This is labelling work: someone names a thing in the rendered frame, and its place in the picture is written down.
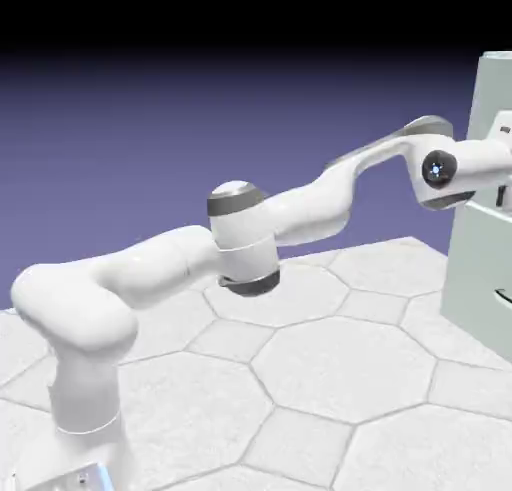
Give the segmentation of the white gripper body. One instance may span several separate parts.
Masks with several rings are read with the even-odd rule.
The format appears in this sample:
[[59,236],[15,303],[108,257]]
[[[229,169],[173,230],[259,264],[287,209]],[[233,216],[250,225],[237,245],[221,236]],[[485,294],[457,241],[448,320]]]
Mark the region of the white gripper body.
[[495,207],[505,213],[512,213],[512,182],[498,187]]

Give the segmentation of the pale grey-green drawer front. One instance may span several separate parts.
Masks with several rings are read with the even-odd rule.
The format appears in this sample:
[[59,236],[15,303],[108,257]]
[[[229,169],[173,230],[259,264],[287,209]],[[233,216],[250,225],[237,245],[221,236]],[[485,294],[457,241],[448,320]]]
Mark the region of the pale grey-green drawer front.
[[[504,136],[512,150],[512,51],[487,51],[478,61],[467,138],[484,139],[501,111],[509,117],[498,122],[497,135]],[[483,190],[474,200],[497,209],[497,190]]]
[[441,314],[512,362],[512,217],[469,202],[456,209]]

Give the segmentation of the pale grey-green cabinet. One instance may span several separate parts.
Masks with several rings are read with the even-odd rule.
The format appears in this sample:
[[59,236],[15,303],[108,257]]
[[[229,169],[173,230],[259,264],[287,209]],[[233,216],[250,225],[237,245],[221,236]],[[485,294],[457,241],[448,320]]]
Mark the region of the pale grey-green cabinet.
[[[479,58],[467,136],[481,139],[512,110],[512,51]],[[455,209],[441,314],[512,363],[512,185]]]

